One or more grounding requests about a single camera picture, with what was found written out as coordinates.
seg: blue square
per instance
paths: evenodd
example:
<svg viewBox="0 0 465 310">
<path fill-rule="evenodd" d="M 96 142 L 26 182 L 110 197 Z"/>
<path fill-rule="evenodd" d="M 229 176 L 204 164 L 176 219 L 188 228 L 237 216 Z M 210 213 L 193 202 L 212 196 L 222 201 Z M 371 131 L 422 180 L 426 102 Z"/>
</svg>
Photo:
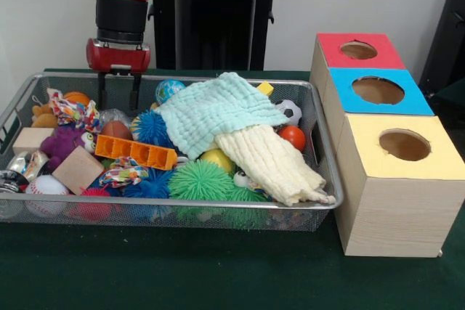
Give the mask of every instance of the blue square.
<svg viewBox="0 0 465 310">
<path fill-rule="evenodd" d="M 434 115 L 408 70 L 331 68 L 330 72 L 342 107 L 347 113 Z M 363 79 L 393 83 L 403 90 L 404 96 L 395 104 L 369 102 L 353 88 L 354 82 Z"/>
</svg>

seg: stacked wooden boxes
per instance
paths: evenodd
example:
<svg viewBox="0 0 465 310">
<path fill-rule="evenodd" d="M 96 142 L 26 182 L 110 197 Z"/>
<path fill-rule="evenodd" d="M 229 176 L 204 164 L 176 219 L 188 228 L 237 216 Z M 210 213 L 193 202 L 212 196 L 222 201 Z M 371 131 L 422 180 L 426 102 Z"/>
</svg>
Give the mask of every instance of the stacked wooden boxes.
<svg viewBox="0 0 465 310">
<path fill-rule="evenodd" d="M 310 77 L 345 199 L 348 256 L 435 257 L 465 198 L 465 164 L 384 34 L 318 34 Z"/>
</svg>

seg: orange ball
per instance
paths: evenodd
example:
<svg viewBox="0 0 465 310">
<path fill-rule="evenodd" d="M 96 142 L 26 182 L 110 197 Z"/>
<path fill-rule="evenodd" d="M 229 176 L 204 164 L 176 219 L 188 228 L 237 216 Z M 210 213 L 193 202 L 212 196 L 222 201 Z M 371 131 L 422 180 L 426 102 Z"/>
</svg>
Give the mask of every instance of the orange ball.
<svg viewBox="0 0 465 310">
<path fill-rule="evenodd" d="M 290 142 L 296 149 L 301 152 L 305 149 L 305 140 L 304 132 L 299 129 L 297 126 L 286 126 L 281 131 L 278 132 L 281 138 L 284 138 L 286 141 Z"/>
<path fill-rule="evenodd" d="M 65 96 L 63 96 L 63 98 L 71 102 L 82 103 L 86 107 L 90 102 L 90 98 L 88 98 L 88 96 L 86 96 L 82 92 L 77 91 L 68 92 Z"/>
</svg>

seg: purple plush toy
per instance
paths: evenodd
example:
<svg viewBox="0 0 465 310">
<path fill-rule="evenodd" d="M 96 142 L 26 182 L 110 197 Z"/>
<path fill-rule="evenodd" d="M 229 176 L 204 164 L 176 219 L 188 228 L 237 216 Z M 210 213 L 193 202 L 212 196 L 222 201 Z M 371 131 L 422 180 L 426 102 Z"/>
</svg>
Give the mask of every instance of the purple plush toy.
<svg viewBox="0 0 465 310">
<path fill-rule="evenodd" d="M 91 154 L 94 153 L 94 135 L 85 130 L 59 126 L 41 144 L 41 151 L 50 158 L 47 163 L 49 171 L 54 171 L 79 145 Z"/>
</svg>

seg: light blue cloth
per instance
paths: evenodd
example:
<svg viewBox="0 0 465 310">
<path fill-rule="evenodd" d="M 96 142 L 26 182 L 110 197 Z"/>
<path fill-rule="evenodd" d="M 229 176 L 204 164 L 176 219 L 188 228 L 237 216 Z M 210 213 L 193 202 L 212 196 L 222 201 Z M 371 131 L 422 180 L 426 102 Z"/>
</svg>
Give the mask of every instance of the light blue cloth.
<svg viewBox="0 0 465 310">
<path fill-rule="evenodd" d="M 205 152 L 217 134 L 288 121 L 268 97 L 237 73 L 194 83 L 155 112 L 164 119 L 171 141 L 190 159 Z"/>
</svg>

